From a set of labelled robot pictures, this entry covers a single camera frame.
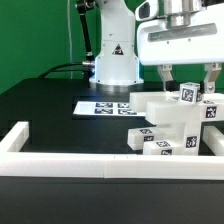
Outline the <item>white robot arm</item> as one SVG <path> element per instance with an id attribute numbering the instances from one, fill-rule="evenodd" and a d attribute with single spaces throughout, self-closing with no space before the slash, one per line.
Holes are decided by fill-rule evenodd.
<path id="1" fill-rule="evenodd" d="M 126 91 L 143 84 L 140 67 L 224 63 L 224 2 L 145 0 L 134 12 L 124 0 L 96 0 L 101 51 L 93 87 Z"/>

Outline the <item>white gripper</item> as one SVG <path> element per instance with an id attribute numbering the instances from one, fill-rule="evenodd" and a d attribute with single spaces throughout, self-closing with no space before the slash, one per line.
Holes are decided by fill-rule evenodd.
<path id="1" fill-rule="evenodd" d="M 165 91 L 174 91 L 172 66 L 205 64 L 204 90 L 214 93 L 224 62 L 224 11 L 202 11 L 187 27 L 167 29 L 165 20 L 144 22 L 138 27 L 137 49 L 145 66 L 159 65 Z"/>

